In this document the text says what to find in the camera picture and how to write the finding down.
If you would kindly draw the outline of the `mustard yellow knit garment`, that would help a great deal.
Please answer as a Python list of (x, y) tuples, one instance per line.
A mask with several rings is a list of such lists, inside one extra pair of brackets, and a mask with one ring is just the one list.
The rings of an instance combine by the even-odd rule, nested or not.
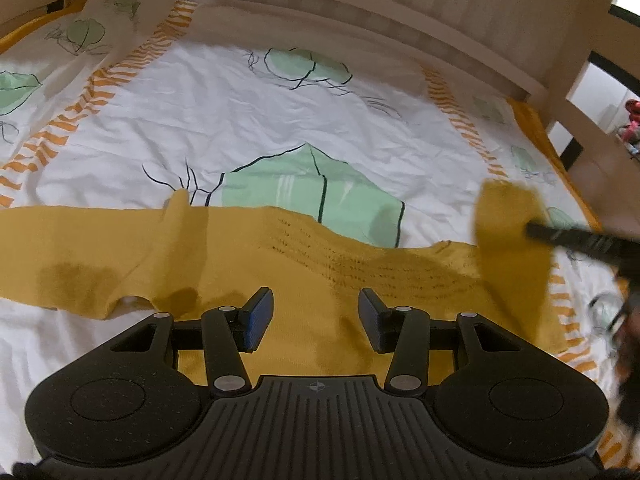
[(474, 243), (378, 248), (276, 207), (195, 207), (177, 192), (162, 209), (35, 206), (1, 215), (1, 295), (103, 320), (119, 300), (182, 320), (274, 296), (250, 376), (383, 375), (360, 325), (361, 289), (391, 306), (451, 321), (476, 312), (544, 351), (567, 347), (553, 310), (552, 251), (525, 237), (544, 207), (530, 188), (488, 180)]

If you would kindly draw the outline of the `white patterned bed sheet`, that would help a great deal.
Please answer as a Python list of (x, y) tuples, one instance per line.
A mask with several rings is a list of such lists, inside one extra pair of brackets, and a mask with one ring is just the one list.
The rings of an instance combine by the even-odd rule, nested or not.
[[(309, 20), (193, 0), (87, 0), (1, 47), (1, 214), (55, 206), (276, 207), (378, 248), (474, 243), (488, 179), (533, 188), (544, 216), (584, 226), (534, 144), (523, 104)], [(604, 321), (612, 271), (557, 252), (555, 353), (618, 399)], [(159, 310), (107, 318), (1, 295), (1, 467), (39, 454), (26, 401), (44, 378)]]

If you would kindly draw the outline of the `wooden bed frame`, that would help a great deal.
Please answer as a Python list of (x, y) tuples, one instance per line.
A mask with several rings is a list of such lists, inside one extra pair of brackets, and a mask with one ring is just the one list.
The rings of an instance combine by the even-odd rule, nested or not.
[[(2, 29), (43, 14), (55, 1), (1, 0)], [(242, 1), (349, 22), (436, 55), (492, 86), (509, 81), (582, 146), (584, 157), (570, 173), (602, 223), (638, 232), (638, 166), (623, 159), (570, 102), (596, 56), (631, 80), (639, 77), (639, 29), (614, 0)]]

